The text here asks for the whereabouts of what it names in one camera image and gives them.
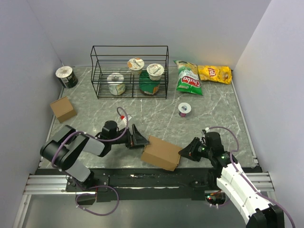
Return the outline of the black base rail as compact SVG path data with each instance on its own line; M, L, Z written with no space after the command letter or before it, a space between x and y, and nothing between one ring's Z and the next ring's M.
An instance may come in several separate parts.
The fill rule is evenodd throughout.
M26 192L35 194L96 195L97 202L116 200L205 200L219 191L208 168L92 168L93 182L85 187L54 169L38 169L27 182Z

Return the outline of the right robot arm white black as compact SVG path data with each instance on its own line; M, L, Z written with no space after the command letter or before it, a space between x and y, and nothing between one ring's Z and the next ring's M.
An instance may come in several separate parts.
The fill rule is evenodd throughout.
M212 189L220 189L228 196L240 212L247 228L283 228L283 209L262 195L244 173L231 152L227 152L218 132L203 130L203 137L195 137L179 151L179 155L192 161L206 158L209 169L207 183Z

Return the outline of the brown cardboard box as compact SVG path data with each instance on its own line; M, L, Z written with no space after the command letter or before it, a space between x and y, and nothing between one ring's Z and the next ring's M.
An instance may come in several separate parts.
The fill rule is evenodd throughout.
M179 151L182 148L151 135L148 141L150 143L145 146L141 160L164 170L174 171L179 165Z

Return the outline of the white lidded cup lower shelf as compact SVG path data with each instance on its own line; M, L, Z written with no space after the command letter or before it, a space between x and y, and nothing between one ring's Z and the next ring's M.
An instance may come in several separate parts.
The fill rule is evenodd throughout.
M107 77L107 84L112 95L118 96L125 92L124 76L120 73L112 73Z

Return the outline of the yellow Lays chips bag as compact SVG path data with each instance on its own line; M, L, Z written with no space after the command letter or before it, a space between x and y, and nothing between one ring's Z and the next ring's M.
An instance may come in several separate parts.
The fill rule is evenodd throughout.
M198 74L202 81L211 81L230 85L232 71L228 66L198 65Z

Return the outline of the green Chuba chips bag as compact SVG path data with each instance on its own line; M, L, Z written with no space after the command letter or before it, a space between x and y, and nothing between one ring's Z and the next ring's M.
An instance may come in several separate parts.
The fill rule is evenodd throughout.
M178 82L176 90L195 95L203 95L197 65L177 60L175 60L174 63L178 68Z

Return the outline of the black can white lid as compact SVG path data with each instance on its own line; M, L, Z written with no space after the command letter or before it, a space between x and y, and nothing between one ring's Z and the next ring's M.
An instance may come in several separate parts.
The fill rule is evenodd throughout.
M73 88L78 83L78 79L70 66L60 67L55 74L65 88Z

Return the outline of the yogurt cup orange label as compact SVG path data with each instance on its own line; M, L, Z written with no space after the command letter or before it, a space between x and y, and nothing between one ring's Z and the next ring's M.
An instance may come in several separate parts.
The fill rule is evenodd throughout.
M128 61L128 67L133 75L140 75L144 67L144 61L138 57L131 58Z

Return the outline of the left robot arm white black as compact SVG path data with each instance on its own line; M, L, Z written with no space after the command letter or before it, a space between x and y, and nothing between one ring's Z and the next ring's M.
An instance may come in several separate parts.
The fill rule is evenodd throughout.
M94 172L78 159L79 155L81 152L88 152L104 157L110 152L112 145L116 144L134 149L145 147L149 141L137 130L135 124L120 129L117 122L107 121L96 136L89 136L65 125L41 147L40 155L51 162L52 167L72 177L78 187L88 191L98 181L94 178Z

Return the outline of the yogurt cup beige label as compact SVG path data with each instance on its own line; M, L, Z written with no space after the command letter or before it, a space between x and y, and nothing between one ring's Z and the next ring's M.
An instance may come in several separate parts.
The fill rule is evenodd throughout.
M154 63L147 66L147 73L149 78L153 81L160 80L163 72L164 68L161 64Z

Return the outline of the small purple yogurt cup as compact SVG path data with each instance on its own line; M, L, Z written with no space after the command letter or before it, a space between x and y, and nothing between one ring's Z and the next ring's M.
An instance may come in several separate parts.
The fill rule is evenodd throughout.
M178 110L181 117L186 117L191 112L191 106L188 103L180 103Z

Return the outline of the small folded cardboard box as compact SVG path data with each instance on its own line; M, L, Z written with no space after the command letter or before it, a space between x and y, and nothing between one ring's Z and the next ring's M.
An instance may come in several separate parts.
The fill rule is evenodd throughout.
M60 123L63 123L77 115L69 99L65 96L50 104L50 107Z

